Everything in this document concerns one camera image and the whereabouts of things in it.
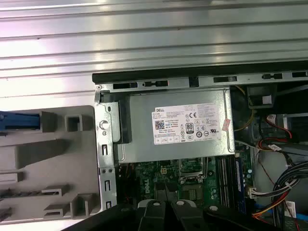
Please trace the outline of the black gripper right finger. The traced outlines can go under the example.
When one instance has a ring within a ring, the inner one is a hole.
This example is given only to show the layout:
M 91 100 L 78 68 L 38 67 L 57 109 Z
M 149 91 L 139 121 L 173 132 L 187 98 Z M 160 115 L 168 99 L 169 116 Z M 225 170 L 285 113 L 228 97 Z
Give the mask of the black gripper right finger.
M 171 202 L 181 231 L 278 231 L 279 228 L 222 205 L 204 209 L 188 200 Z

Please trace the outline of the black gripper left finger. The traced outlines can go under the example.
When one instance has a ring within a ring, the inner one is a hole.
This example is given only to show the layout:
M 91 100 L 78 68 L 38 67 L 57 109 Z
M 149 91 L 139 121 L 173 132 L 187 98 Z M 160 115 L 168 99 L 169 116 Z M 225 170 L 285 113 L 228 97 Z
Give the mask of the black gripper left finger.
M 145 200 L 134 209 L 118 204 L 70 227 L 70 231 L 163 231 L 166 203 Z

